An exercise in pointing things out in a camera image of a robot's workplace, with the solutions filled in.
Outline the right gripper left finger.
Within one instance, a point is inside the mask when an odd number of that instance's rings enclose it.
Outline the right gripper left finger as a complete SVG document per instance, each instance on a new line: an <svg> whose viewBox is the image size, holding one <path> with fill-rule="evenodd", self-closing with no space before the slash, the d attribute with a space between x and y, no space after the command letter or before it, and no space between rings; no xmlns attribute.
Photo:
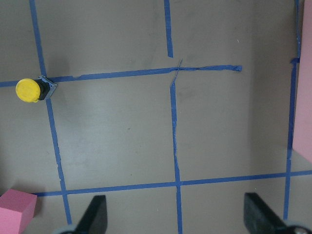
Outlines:
<svg viewBox="0 0 312 234"><path fill-rule="evenodd" d="M76 226L75 234L104 234L108 227L107 201L105 195L96 195Z"/></svg>

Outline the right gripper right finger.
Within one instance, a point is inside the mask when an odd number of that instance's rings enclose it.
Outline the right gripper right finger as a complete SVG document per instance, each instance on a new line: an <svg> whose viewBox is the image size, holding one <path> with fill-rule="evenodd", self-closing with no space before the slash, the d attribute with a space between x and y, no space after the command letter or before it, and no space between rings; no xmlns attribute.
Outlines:
<svg viewBox="0 0 312 234"><path fill-rule="evenodd" d="M286 224L257 193L244 194L244 225L250 234L285 234Z"/></svg>

